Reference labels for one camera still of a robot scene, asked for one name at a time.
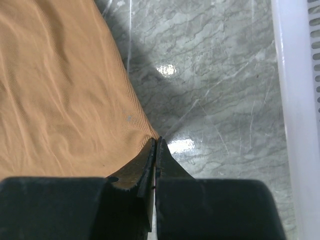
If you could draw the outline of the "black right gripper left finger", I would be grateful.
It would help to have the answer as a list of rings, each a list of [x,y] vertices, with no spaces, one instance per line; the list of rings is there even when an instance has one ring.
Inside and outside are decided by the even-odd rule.
[[[3,240],[145,240],[152,230],[156,142],[108,177],[8,177]]]

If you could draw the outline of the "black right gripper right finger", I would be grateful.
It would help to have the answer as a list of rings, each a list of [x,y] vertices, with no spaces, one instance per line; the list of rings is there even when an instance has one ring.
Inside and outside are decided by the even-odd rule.
[[[197,179],[159,138],[155,159],[156,232],[160,240],[284,240],[269,188],[254,179]]]

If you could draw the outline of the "tan brown tank top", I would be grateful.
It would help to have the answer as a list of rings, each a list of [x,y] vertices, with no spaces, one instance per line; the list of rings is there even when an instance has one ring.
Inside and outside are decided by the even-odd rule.
[[[0,177],[107,177],[157,139],[92,0],[0,3]]]

